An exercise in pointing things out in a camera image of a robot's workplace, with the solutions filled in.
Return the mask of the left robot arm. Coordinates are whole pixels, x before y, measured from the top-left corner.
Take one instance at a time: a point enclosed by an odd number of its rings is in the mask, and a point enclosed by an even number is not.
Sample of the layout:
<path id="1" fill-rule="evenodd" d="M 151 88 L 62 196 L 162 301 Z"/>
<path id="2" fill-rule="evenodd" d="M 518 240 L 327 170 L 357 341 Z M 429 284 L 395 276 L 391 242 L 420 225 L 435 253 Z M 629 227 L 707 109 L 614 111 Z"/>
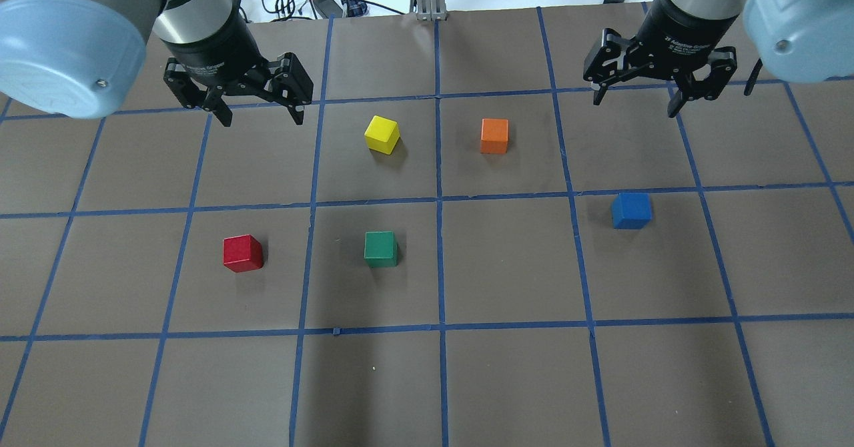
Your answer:
<path id="1" fill-rule="evenodd" d="M 151 35 L 171 57 L 163 81 L 186 109 L 229 127 L 227 95 L 277 103 L 296 124 L 314 83 L 293 53 L 260 54 L 239 0 L 2 0 L 1 76 L 7 97 L 53 115 L 115 113 L 136 82 Z"/>

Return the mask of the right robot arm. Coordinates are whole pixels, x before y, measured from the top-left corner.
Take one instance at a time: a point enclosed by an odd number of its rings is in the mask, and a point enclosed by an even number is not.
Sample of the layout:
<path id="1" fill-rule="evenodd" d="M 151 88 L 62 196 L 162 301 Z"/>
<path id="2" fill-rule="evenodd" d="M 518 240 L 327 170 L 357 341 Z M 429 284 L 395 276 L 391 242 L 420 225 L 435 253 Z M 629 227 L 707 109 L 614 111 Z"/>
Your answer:
<path id="1" fill-rule="evenodd" d="M 737 51 L 720 40 L 738 19 L 759 55 L 745 84 L 749 95 L 763 69 L 800 84 L 850 76 L 852 15 L 853 0 L 654 0 L 634 37 L 602 31 L 582 76 L 594 105 L 634 78 L 672 81 L 672 118 L 690 101 L 716 100 L 729 84 Z"/>

